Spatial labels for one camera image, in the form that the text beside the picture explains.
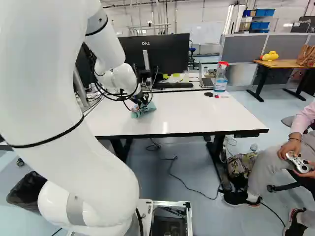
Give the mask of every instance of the person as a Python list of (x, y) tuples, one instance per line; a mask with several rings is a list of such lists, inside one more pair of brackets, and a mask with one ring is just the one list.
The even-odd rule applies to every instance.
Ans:
[[(291, 126), (288, 141), (282, 146), (270, 147), (257, 156), (252, 173), (249, 176), (247, 192), (225, 193), (223, 200), (232, 207), (260, 205), (261, 195), (270, 183), (270, 178), (281, 169), (292, 169), (286, 161), (286, 153), (294, 151), (315, 169), (315, 131), (303, 135), (304, 131), (314, 122), (315, 102), (299, 112)], [(306, 187), (315, 199), (315, 171), (307, 174), (296, 174), (295, 179)], [(293, 209), (290, 212), (289, 222), (283, 230), (283, 236), (302, 236), (307, 228), (315, 228), (315, 211)]]

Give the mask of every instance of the wrist bracelet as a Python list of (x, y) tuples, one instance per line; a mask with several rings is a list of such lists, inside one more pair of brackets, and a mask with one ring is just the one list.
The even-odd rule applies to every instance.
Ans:
[(295, 140), (298, 140), (298, 141), (302, 142), (302, 140), (299, 140), (299, 139), (296, 139), (296, 138), (289, 138), (289, 140), (291, 140), (291, 139), (295, 139)]

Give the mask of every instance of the green cloth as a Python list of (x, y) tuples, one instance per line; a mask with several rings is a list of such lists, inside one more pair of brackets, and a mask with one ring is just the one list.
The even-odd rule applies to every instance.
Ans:
[(145, 115), (148, 112), (155, 111), (157, 108), (154, 105), (153, 101), (151, 101), (147, 106), (142, 107), (138, 112), (132, 112), (131, 118), (139, 118), (143, 115)]

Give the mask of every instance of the hand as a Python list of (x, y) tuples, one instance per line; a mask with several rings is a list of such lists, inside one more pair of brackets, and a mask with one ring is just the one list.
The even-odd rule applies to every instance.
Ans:
[(295, 139), (290, 139), (288, 142), (281, 146), (280, 150), (277, 152), (277, 155), (281, 160), (286, 160), (285, 154), (288, 151), (294, 151), (297, 155), (300, 154), (301, 142)]
[[(309, 164), (315, 168), (315, 162), (309, 161)], [(296, 170), (293, 170), (299, 177), (308, 177), (308, 178), (315, 178), (315, 171), (310, 171), (306, 174), (300, 174)]]

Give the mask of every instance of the keyboard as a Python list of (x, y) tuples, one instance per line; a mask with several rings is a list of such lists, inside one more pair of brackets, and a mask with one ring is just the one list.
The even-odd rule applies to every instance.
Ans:
[(211, 78), (202, 78), (202, 84), (204, 87), (213, 87)]
[(160, 82), (154, 84), (154, 89), (171, 89), (171, 88), (192, 88), (192, 83), (169, 83), (169, 82)]

